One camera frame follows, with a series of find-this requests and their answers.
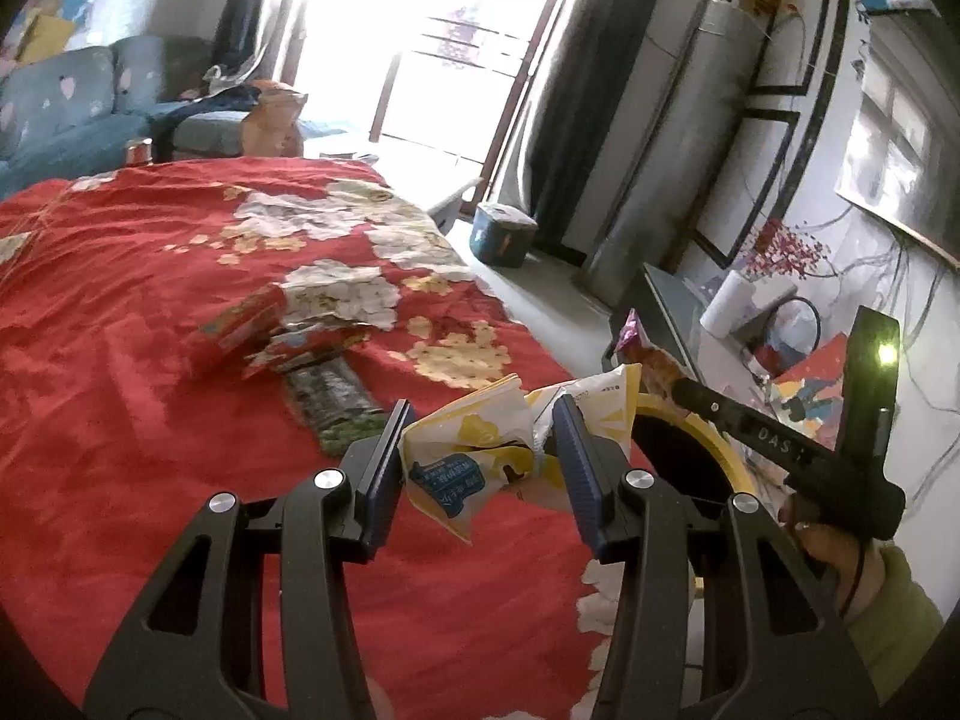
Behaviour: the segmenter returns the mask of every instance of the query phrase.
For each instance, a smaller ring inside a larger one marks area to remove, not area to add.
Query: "blue sofa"
[[[200,38],[145,35],[14,70],[0,80],[0,199],[123,167],[127,141],[200,89],[210,53]]]

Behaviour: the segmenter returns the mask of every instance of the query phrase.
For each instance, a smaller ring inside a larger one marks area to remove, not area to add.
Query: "sofa cushion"
[[[191,116],[176,128],[174,148],[193,156],[238,157],[243,153],[240,124],[246,117],[246,111],[211,111]],[[349,132],[342,122],[300,119],[296,126],[304,140]]]
[[[79,178],[118,170],[126,160],[127,141],[150,134],[150,122],[138,114],[113,114],[74,127],[45,143],[19,148],[10,172],[0,177],[9,196],[48,178]]]
[[[106,47],[17,68],[0,81],[0,159],[112,110],[113,53]]]
[[[116,57],[116,112],[172,103],[200,90],[210,68],[212,48],[198,37],[140,35],[113,44]]]

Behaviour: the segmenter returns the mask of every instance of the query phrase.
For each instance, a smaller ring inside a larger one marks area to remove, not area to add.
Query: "floor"
[[[457,220],[446,237],[474,274],[491,286],[511,318],[530,328],[554,360],[576,378],[601,372],[600,358],[610,343],[610,314],[573,285],[573,265],[531,251],[522,268],[491,268],[470,251],[469,223]]]

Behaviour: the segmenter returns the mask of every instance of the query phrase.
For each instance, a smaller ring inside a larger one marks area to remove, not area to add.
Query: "red tablecloth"
[[[0,265],[0,603],[75,702],[143,581],[211,493],[269,497],[328,464],[274,374],[242,381],[234,358],[189,375],[182,340],[198,324],[298,266],[337,260],[378,266],[400,289],[395,327],[349,352],[388,408],[407,397],[425,415],[468,391],[418,372],[406,355],[422,340],[407,332],[412,317],[430,320],[428,344],[472,338],[488,322],[509,352],[501,372],[517,372],[525,389],[568,378],[473,281],[424,290],[416,279],[429,269],[376,256],[370,224],[222,262],[233,243],[222,229],[247,196],[235,185],[321,199],[343,179],[380,180],[359,163],[186,162],[50,181],[0,204],[0,239],[35,236]],[[578,632],[588,559],[567,515],[501,496],[467,546],[402,500],[388,546],[347,570],[368,674],[400,718],[568,717],[604,640]],[[281,701],[280,671],[268,666]]]

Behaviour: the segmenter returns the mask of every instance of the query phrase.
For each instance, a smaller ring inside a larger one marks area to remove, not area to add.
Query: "can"
[[[154,139],[137,138],[127,141],[127,167],[152,165],[154,163]]]

